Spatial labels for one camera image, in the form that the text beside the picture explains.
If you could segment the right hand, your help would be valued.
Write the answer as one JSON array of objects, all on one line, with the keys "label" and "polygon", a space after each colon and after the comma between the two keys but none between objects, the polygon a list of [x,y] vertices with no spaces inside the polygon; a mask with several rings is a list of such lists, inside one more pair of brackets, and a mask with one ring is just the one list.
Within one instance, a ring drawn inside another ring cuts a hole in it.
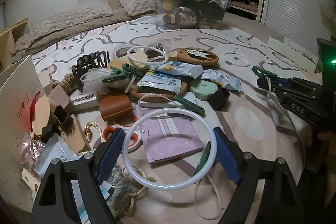
[{"label": "right hand", "polygon": [[335,132],[319,132],[312,128],[307,135],[307,156],[309,159],[335,159]]}]

